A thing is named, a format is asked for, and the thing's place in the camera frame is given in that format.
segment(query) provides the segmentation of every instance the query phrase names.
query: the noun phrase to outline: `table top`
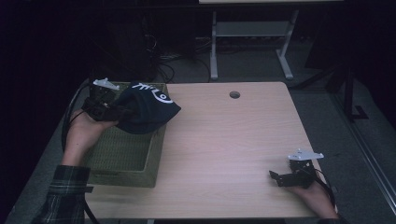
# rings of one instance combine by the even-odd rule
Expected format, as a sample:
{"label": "table top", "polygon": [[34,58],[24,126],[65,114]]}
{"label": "table top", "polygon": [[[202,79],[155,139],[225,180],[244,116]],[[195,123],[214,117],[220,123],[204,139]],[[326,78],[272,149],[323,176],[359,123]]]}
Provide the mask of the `table top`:
{"label": "table top", "polygon": [[232,4],[232,3],[315,3],[343,2],[344,0],[199,0],[200,4]]}
{"label": "table top", "polygon": [[287,156],[297,148],[312,150],[284,83],[167,87],[181,110],[166,126],[156,187],[95,185],[86,199],[96,217],[313,216],[269,176],[289,174]]}

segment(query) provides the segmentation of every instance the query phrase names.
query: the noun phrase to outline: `white logo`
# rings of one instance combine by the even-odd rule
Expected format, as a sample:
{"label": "white logo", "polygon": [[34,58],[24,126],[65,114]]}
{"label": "white logo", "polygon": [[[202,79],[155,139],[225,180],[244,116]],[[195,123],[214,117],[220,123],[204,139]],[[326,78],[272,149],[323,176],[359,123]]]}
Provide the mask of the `white logo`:
{"label": "white logo", "polygon": [[165,104],[172,104],[173,101],[169,99],[169,97],[165,94],[161,94],[161,91],[156,89],[155,87],[152,87],[150,85],[146,85],[143,83],[139,83],[135,86],[132,86],[132,88],[139,88],[140,91],[148,91],[151,90],[151,93],[154,95],[155,99],[157,99],[160,102],[163,102]]}

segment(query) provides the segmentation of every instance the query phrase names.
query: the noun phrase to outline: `hand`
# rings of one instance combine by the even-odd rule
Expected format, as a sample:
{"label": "hand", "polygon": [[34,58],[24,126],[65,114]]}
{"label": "hand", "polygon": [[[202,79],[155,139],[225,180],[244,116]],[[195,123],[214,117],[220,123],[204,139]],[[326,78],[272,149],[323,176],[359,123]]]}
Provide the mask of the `hand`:
{"label": "hand", "polygon": [[83,110],[77,110],[71,118],[72,123],[66,138],[62,165],[80,166],[84,155],[95,145],[102,132],[117,121],[95,121]]}
{"label": "hand", "polygon": [[298,195],[318,217],[339,218],[332,207],[329,195],[318,182],[314,181],[308,189],[301,187],[287,187],[286,189]]}

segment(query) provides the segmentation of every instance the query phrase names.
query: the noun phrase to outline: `green basket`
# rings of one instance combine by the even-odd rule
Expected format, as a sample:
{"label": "green basket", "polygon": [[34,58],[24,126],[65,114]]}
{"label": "green basket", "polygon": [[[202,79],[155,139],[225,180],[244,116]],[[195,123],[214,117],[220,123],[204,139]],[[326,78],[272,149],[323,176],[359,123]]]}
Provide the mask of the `green basket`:
{"label": "green basket", "polygon": [[[120,85],[122,92],[129,83]],[[165,84],[149,84],[168,94]],[[153,133],[130,134],[107,129],[84,161],[91,167],[89,184],[154,188],[163,149],[166,124]]]}

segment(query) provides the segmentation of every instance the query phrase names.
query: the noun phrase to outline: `plaid sleeve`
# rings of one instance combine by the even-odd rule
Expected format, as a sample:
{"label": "plaid sleeve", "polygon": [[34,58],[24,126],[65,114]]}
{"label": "plaid sleeve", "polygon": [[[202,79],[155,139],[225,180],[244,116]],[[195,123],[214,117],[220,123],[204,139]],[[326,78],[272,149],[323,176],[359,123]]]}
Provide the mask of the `plaid sleeve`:
{"label": "plaid sleeve", "polygon": [[87,167],[59,165],[49,185],[47,200],[32,223],[84,223],[89,175]]}

